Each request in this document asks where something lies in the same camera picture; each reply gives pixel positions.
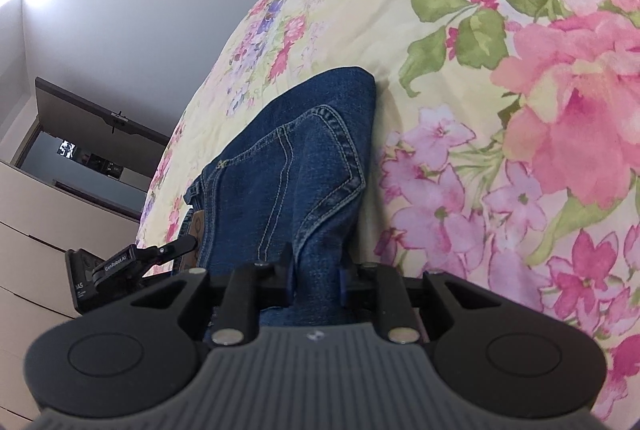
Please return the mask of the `blue denim jeans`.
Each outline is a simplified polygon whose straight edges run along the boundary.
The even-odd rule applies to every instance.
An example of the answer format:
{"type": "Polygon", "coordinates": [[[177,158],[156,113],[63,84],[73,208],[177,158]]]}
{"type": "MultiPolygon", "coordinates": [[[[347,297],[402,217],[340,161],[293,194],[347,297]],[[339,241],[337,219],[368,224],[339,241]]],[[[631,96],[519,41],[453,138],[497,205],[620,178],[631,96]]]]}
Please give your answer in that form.
{"type": "Polygon", "coordinates": [[[198,266],[224,275],[292,251],[288,308],[271,326],[326,326],[354,318],[341,306],[343,244],[367,187],[376,108],[374,77],[334,68],[271,101],[186,190],[204,233],[198,266]]]}

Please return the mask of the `beige wardrobe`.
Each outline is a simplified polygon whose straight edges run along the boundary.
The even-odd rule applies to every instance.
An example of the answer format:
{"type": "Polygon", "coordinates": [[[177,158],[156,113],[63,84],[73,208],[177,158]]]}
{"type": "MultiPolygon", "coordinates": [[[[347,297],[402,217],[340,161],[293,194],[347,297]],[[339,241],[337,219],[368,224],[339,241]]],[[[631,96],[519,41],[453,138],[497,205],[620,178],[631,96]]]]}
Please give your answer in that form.
{"type": "Polygon", "coordinates": [[[65,251],[83,248],[108,258],[138,229],[93,206],[1,165],[1,427],[21,429],[38,416],[23,379],[29,345],[77,313],[65,251]]]}

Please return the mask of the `dark brown door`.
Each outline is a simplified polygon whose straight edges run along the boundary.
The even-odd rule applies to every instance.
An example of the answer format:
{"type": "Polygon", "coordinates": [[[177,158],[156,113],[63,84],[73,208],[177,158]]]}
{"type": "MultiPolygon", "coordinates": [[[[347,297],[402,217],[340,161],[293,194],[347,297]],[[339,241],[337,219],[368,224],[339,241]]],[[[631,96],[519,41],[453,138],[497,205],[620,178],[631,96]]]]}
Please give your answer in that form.
{"type": "Polygon", "coordinates": [[[35,88],[45,92],[46,94],[51,94],[51,96],[61,99],[64,102],[70,103],[78,109],[82,109],[85,112],[101,118],[104,123],[110,126],[113,130],[120,130],[128,133],[128,135],[141,135],[141,137],[163,146],[166,146],[169,142],[167,135],[163,135],[158,131],[143,126],[142,124],[129,119],[122,113],[116,113],[109,109],[105,109],[105,107],[97,105],[96,103],[78,96],[78,94],[73,94],[73,92],[56,86],[55,84],[48,82],[46,79],[36,77],[35,88]]]}

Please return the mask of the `floral yellow bed quilt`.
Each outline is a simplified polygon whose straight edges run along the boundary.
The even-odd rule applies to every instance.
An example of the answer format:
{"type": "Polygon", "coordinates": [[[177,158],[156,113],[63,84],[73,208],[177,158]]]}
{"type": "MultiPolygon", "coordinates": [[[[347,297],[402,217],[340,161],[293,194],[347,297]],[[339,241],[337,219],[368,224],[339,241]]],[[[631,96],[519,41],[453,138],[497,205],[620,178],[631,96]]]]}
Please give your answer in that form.
{"type": "Polygon", "coordinates": [[[378,84],[363,258],[443,269],[581,329],[594,414],[639,420],[639,0],[260,0],[186,105],[138,243],[271,100],[355,65],[378,84]]]}

